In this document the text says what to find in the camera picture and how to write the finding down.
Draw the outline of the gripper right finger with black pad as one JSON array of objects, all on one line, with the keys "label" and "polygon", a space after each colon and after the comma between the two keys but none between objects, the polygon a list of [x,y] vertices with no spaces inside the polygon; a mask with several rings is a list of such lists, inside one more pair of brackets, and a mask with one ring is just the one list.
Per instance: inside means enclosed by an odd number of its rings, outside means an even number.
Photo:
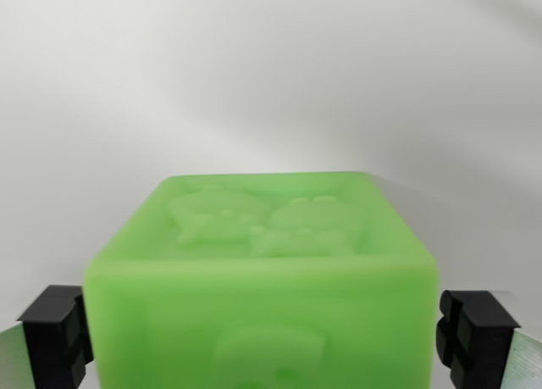
[{"label": "gripper right finger with black pad", "polygon": [[540,388],[541,326],[504,292],[445,290],[435,344],[456,388]]}]

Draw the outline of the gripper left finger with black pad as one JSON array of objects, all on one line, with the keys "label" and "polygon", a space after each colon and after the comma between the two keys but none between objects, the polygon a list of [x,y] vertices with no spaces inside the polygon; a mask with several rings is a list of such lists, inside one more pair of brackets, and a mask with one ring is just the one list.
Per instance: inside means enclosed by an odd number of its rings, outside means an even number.
[{"label": "gripper left finger with black pad", "polygon": [[81,286],[46,287],[1,331],[2,388],[78,388],[93,359]]}]

